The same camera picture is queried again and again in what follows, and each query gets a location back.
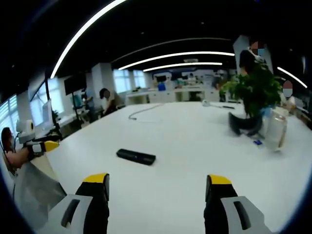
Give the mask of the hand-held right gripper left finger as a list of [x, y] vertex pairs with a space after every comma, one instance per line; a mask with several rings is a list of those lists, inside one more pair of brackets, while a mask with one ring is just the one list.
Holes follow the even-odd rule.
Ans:
[[50, 212], [42, 234], [105, 234], [109, 218], [109, 174], [91, 175], [75, 194], [68, 194]]

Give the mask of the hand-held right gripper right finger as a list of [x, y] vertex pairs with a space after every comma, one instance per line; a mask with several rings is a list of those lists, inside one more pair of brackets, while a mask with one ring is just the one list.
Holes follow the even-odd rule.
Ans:
[[272, 233], [263, 213], [220, 175], [207, 175], [204, 226], [207, 234]]

